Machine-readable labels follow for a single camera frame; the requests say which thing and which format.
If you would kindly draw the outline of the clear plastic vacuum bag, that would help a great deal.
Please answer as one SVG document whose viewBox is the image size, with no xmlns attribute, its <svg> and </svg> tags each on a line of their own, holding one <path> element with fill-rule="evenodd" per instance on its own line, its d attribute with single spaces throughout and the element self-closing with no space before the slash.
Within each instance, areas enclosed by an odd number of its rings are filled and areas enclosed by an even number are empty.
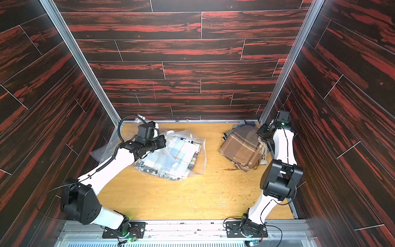
<svg viewBox="0 0 395 247">
<path fill-rule="evenodd" d="M 198 137 L 192 130 L 160 127 L 159 133 L 165 136 L 166 147 L 135 161 L 135 169 L 170 181 L 204 174 L 207 163 L 205 138 Z"/>
</svg>

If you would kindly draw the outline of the brown plaid scarf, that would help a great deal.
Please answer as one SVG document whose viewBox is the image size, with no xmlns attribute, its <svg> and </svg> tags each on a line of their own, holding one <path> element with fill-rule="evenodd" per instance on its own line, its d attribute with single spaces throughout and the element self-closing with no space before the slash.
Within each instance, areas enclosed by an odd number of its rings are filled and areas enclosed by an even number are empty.
<svg viewBox="0 0 395 247">
<path fill-rule="evenodd" d="M 234 129 L 219 149 L 221 155 L 230 160 L 234 166 L 244 172 L 267 165 L 267 145 L 257 134 L 255 126 L 242 126 Z"/>
</svg>

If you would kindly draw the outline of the dark blue grey plaid scarf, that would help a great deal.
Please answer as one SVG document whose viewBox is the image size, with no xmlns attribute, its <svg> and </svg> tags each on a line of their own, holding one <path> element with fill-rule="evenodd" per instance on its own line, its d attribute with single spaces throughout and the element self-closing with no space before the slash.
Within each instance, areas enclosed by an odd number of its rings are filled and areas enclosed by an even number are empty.
<svg viewBox="0 0 395 247">
<path fill-rule="evenodd" d="M 241 120 L 239 123 L 234 124 L 232 126 L 232 129 L 237 129 L 237 128 L 240 128 L 240 127 L 245 126 L 245 125 L 255 127 L 256 126 L 256 122 L 255 121 Z"/>
</svg>

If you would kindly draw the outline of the black white herringbone scarf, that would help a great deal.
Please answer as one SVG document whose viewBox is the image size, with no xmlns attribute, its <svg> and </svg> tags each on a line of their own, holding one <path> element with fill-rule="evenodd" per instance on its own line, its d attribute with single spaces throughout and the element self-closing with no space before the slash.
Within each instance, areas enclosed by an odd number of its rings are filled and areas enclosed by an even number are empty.
<svg viewBox="0 0 395 247">
<path fill-rule="evenodd" d="M 225 132 L 225 133 L 223 133 L 223 137 L 222 137 L 222 140 L 225 142 L 226 141 L 226 139 L 231 135 L 231 134 L 233 134 L 234 133 L 234 129 L 232 129 L 232 130 L 229 130 L 229 131 L 227 131 L 227 132 Z"/>
</svg>

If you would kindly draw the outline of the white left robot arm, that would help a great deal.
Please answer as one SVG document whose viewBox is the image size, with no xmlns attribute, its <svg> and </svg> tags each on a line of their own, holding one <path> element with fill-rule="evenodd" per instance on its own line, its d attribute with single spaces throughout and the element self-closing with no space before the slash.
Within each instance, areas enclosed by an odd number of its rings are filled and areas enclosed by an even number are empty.
<svg viewBox="0 0 395 247">
<path fill-rule="evenodd" d="M 166 147 L 158 124 L 150 121 L 138 126 L 128 141 L 121 141 L 113 154 L 97 168 L 78 179 L 68 179 L 62 188 L 60 210 L 81 224 L 95 224 L 114 230 L 121 237 L 132 230 L 129 218 L 101 205 L 97 196 L 121 171 L 145 155 Z"/>
</svg>

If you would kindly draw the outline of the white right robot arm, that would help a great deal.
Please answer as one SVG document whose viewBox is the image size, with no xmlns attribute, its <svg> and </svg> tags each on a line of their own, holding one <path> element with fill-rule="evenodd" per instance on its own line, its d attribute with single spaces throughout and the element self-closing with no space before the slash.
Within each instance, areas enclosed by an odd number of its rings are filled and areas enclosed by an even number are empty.
<svg viewBox="0 0 395 247">
<path fill-rule="evenodd" d="M 268 144 L 274 156 L 262 175 L 262 193 L 258 201 L 241 218 L 240 231 L 247 238 L 267 237 L 266 217 L 285 199 L 294 199 L 303 175 L 303 169 L 294 157 L 294 128 L 290 112 L 278 111 L 276 118 L 260 127 L 257 134 Z"/>
</svg>

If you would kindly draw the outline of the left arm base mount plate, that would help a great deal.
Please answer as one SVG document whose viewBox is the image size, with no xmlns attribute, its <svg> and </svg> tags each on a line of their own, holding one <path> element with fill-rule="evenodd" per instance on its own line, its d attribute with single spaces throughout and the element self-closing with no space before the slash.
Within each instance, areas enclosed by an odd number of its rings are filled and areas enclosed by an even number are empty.
<svg viewBox="0 0 395 247">
<path fill-rule="evenodd" d="M 146 231 L 147 223 L 143 221 L 129 221 L 125 226 L 121 226 L 117 230 L 104 228 L 103 239 L 116 239 L 116 240 L 133 240 L 143 239 Z"/>
</svg>

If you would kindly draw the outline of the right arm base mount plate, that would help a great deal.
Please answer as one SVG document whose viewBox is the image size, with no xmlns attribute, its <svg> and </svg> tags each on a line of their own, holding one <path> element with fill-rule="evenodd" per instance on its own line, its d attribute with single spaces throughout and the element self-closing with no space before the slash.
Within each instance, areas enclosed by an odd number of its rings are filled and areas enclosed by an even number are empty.
<svg viewBox="0 0 395 247">
<path fill-rule="evenodd" d="M 241 220 L 232 219 L 225 221 L 224 228 L 228 238 L 267 238 L 268 233 L 264 225 L 257 225 L 255 228 L 249 223 L 242 223 Z"/>
</svg>

